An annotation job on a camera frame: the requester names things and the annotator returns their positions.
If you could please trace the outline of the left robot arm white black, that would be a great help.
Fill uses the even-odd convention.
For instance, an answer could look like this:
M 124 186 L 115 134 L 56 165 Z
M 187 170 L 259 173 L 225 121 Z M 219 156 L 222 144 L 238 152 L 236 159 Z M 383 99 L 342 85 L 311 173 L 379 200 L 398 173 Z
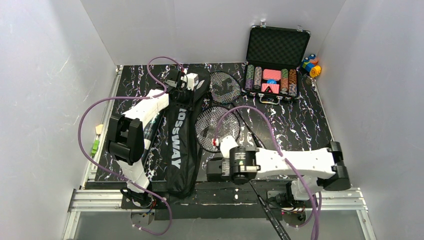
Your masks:
M 107 130 L 106 147 L 117 161 L 126 178 L 122 194 L 141 208 L 150 207 L 154 197 L 146 192 L 150 181 L 142 161 L 145 152 L 144 126 L 167 108 L 170 101 L 186 103 L 199 81 L 196 73 L 175 70 L 164 80 L 166 89 L 151 89 L 146 98 L 119 117 L 111 117 Z

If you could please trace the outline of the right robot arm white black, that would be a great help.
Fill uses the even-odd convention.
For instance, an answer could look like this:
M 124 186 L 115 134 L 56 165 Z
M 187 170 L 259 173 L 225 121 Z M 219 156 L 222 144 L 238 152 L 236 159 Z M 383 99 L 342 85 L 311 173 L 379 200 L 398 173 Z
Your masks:
M 231 137 L 221 145 L 221 158 L 211 159 L 206 166 L 209 182 L 229 181 L 244 185 L 250 180 L 277 175 L 294 175 L 287 184 L 288 201 L 306 201 L 315 193 L 345 191 L 351 187 L 343 152 L 339 142 L 311 151 L 283 151 L 253 146 L 239 146 Z

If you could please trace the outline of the black shuttlecock tube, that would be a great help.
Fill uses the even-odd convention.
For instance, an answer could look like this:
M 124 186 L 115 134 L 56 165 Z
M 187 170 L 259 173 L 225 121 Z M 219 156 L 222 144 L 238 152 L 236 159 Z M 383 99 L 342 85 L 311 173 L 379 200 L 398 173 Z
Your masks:
M 161 125 L 161 121 L 163 119 L 165 111 L 162 110 L 158 114 L 156 114 L 153 119 L 146 125 L 144 130 L 144 151 L 141 159 L 145 161 L 148 157 L 150 149 L 152 147 L 152 143 L 156 137 L 159 126 Z

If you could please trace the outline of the black racket bag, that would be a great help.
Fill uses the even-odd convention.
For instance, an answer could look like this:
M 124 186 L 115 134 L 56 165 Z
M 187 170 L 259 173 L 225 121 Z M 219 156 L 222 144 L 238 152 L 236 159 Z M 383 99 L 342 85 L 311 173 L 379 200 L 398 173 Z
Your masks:
M 195 123 L 209 92 L 210 72 L 204 67 L 190 67 L 197 74 L 193 90 L 169 91 L 166 111 L 168 125 L 166 191 L 173 197 L 186 198 L 194 190 L 202 149 L 197 141 Z

